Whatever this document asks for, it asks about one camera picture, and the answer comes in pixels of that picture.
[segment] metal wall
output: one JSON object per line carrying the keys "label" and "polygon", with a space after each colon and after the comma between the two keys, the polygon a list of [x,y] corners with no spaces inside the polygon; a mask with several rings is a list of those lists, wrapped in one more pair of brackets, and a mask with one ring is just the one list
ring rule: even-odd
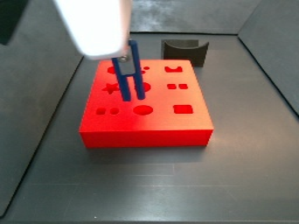
{"label": "metal wall", "polygon": [[0,216],[80,63],[50,0],[32,0],[0,45]]}
{"label": "metal wall", "polygon": [[299,114],[299,1],[263,0],[239,37]]}
{"label": "metal wall", "polygon": [[260,0],[134,0],[132,32],[237,34]]}

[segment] circular hole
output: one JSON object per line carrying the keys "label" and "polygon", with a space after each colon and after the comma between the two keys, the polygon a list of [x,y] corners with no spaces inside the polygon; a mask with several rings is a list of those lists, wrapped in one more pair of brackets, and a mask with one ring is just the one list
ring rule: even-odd
{"label": "circular hole", "polygon": [[133,108],[133,112],[140,116],[147,116],[153,113],[153,108],[147,105],[140,105]]}
{"label": "circular hole", "polygon": [[105,108],[97,108],[97,115],[104,115],[106,113],[106,109]]}
{"label": "circular hole", "polygon": [[110,115],[116,115],[118,113],[118,108],[112,108],[110,110],[109,110],[109,114]]}
{"label": "circular hole", "polygon": [[109,74],[114,74],[114,73],[116,73],[114,68],[110,66],[110,67],[106,69],[106,72],[108,72]]}
{"label": "circular hole", "polygon": [[152,88],[151,85],[147,82],[144,82],[144,91],[145,92],[149,91],[151,88]]}

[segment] red block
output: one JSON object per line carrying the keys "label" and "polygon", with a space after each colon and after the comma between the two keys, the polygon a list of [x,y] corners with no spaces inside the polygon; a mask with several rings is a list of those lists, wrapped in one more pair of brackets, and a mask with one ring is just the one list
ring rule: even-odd
{"label": "red block", "polygon": [[141,60],[145,99],[122,101],[110,61],[97,67],[78,133],[86,148],[207,145],[213,131],[188,60]]}

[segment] gray floor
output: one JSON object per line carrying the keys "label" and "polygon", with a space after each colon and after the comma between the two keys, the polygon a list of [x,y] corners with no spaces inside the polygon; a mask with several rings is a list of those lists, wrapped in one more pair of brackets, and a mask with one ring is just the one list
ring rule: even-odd
{"label": "gray floor", "polygon": [[195,69],[209,145],[86,150],[97,63],[84,60],[2,221],[299,221],[297,117],[237,37],[132,36],[144,59],[160,58],[161,39],[209,41]]}

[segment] dark gray object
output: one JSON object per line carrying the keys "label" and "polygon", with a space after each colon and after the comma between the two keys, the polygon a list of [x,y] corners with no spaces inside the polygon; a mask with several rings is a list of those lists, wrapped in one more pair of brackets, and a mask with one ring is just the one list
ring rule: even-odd
{"label": "dark gray object", "polygon": [[0,216],[80,58],[52,1],[29,1],[12,41],[0,45]]}
{"label": "dark gray object", "polygon": [[239,38],[299,115],[299,1],[264,0]]}
{"label": "dark gray object", "polygon": [[2,222],[299,221],[297,119],[237,37],[132,39],[143,59],[160,57],[161,39],[209,41],[195,68],[209,145],[86,150],[78,126],[97,62],[84,60]]}
{"label": "dark gray object", "polygon": [[260,0],[134,0],[132,32],[237,34]]}
{"label": "dark gray object", "polygon": [[199,45],[197,39],[164,39],[163,59],[189,60],[193,67],[203,67],[209,42]]}
{"label": "dark gray object", "polygon": [[0,44],[5,45],[24,13],[28,0],[0,0]]}

